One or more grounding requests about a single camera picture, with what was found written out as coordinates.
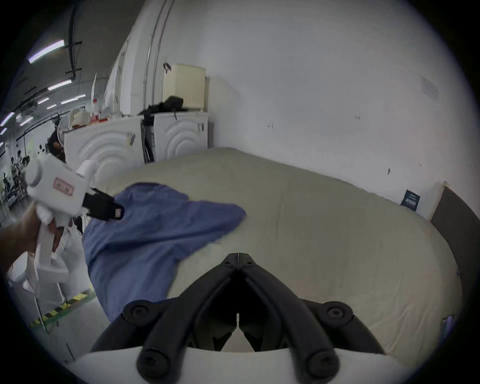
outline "bed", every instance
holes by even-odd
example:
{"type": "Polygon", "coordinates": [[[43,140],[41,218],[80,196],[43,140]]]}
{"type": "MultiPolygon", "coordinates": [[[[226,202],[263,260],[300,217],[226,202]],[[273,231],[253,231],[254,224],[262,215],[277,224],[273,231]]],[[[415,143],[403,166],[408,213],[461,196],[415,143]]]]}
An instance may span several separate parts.
{"type": "Polygon", "coordinates": [[[228,253],[246,252],[300,298],[350,305],[386,353],[406,366],[433,352],[442,319],[461,308],[457,265],[437,229],[351,184],[213,148],[148,164],[100,189],[115,195],[137,182],[166,184],[193,200],[235,203],[247,213],[235,231],[179,264],[169,297],[228,253]]]}

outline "metal pole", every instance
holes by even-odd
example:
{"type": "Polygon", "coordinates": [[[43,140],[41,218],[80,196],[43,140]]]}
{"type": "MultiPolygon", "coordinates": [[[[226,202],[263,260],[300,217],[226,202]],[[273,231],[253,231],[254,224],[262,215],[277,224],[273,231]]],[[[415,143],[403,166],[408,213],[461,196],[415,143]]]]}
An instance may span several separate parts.
{"type": "Polygon", "coordinates": [[[145,77],[144,77],[144,108],[145,108],[145,97],[146,97],[146,92],[147,92],[146,87],[147,87],[148,62],[150,60],[150,51],[152,50],[153,36],[155,35],[156,26],[158,25],[158,20],[160,20],[160,15],[162,14],[163,7],[165,7],[166,2],[167,2],[167,0],[165,0],[163,2],[162,8],[160,9],[160,13],[158,14],[158,17],[156,18],[155,27],[153,28],[153,32],[152,32],[152,39],[150,40],[150,45],[148,46],[147,62],[145,63],[145,77]]]}
{"type": "Polygon", "coordinates": [[[163,22],[162,33],[160,34],[160,40],[158,41],[158,45],[156,47],[156,56],[155,56],[155,67],[153,70],[153,83],[152,83],[152,105],[154,104],[154,94],[155,94],[155,77],[156,77],[156,65],[158,63],[158,53],[160,52],[160,44],[162,43],[163,31],[165,31],[165,25],[167,24],[168,15],[170,15],[170,10],[172,9],[173,3],[175,0],[172,1],[170,4],[170,8],[168,9],[167,16],[165,21],[163,22]]]}

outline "white plastic bottle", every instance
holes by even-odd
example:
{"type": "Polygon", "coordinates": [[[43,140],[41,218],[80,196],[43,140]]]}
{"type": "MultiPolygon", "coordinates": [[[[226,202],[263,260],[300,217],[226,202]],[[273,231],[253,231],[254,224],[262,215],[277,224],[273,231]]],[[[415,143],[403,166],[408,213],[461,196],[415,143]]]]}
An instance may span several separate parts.
{"type": "Polygon", "coordinates": [[[93,99],[93,111],[92,116],[90,117],[90,123],[94,123],[99,119],[99,110],[98,110],[98,103],[96,99],[93,99]]]}

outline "dark headboard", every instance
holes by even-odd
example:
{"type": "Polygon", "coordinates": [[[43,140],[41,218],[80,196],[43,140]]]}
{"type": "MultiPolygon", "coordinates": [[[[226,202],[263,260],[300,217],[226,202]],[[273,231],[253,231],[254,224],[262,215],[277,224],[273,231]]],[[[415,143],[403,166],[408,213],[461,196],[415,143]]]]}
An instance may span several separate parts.
{"type": "Polygon", "coordinates": [[[479,274],[480,219],[451,189],[444,187],[431,222],[455,257],[465,303],[479,274]]]}

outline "yellow black warning tape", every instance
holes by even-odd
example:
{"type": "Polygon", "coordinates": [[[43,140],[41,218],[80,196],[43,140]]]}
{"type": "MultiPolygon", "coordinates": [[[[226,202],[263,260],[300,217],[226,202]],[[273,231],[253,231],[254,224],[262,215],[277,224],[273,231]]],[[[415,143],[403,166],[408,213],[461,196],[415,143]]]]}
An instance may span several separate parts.
{"type": "MultiPolygon", "coordinates": [[[[95,291],[93,288],[89,288],[86,291],[79,293],[78,295],[74,296],[70,300],[68,300],[65,304],[51,310],[50,312],[45,313],[42,315],[42,320],[45,325],[51,324],[57,321],[59,318],[65,316],[69,312],[73,311],[75,308],[78,308],[80,305],[85,304],[86,302],[94,299],[96,297],[95,291]]],[[[35,328],[40,326],[42,323],[40,319],[33,320],[29,327],[35,328]]]]}

